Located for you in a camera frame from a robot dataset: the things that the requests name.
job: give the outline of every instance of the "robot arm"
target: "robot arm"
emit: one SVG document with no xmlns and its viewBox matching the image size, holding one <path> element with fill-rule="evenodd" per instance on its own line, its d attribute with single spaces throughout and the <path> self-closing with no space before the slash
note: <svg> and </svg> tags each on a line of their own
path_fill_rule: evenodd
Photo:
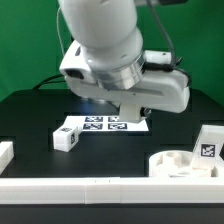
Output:
<svg viewBox="0 0 224 224">
<path fill-rule="evenodd" d="M 153 1 L 154 4 L 177 2 Z M 188 77 L 173 70 L 144 69 L 169 64 L 170 53 L 143 51 L 136 27 L 136 5 L 142 0 L 59 0 L 75 41 L 60 70 L 81 97 L 120 106 L 120 119 L 138 122 L 141 108 L 182 112 L 188 103 Z"/>
</svg>

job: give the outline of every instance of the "green background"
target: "green background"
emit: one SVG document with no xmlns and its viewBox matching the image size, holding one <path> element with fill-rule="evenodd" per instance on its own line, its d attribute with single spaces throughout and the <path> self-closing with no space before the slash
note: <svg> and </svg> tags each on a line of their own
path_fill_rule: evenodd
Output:
<svg viewBox="0 0 224 224">
<path fill-rule="evenodd" d="M 62 55 L 56 32 L 57 8 L 56 0 L 1 0 L 0 101 L 58 74 Z M 184 58 L 181 67 L 192 76 L 192 87 L 224 106 L 224 1 L 189 0 L 156 10 L 176 54 Z M 167 50 L 147 7 L 138 8 L 138 26 L 144 49 Z M 61 32 L 68 48 L 70 35 L 63 19 Z"/>
</svg>

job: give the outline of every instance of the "white wall edge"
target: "white wall edge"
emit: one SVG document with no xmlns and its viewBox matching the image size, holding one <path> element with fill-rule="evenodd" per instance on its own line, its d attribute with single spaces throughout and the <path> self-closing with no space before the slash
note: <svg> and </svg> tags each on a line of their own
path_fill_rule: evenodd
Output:
<svg viewBox="0 0 224 224">
<path fill-rule="evenodd" d="M 0 179 L 0 204 L 103 203 L 224 203 L 224 179 Z"/>
</svg>

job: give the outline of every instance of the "black table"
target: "black table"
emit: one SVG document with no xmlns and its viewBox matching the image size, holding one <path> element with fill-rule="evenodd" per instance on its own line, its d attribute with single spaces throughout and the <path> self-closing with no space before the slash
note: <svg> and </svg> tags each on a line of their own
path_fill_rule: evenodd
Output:
<svg viewBox="0 0 224 224">
<path fill-rule="evenodd" d="M 203 124 L 224 125 L 224 108 L 192 90 L 183 113 L 153 111 L 147 119 L 149 132 L 82 133 L 69 153 L 53 149 L 52 134 L 67 115 L 116 114 L 111 104 L 80 99 L 69 90 L 13 93 L 0 103 L 0 141 L 13 141 L 15 150 L 2 178 L 144 177 L 150 155 L 171 149 L 192 151 Z M 223 208 L 222 204 L 1 205 L 0 219 L 4 223 L 221 223 Z"/>
</svg>

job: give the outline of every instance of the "cube with marker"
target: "cube with marker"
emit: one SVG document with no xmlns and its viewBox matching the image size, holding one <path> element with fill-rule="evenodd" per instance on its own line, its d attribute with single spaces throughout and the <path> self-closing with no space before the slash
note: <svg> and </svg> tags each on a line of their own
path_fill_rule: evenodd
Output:
<svg viewBox="0 0 224 224">
<path fill-rule="evenodd" d="M 53 133 L 54 149 L 69 152 L 79 141 L 79 128 L 61 126 Z"/>
</svg>

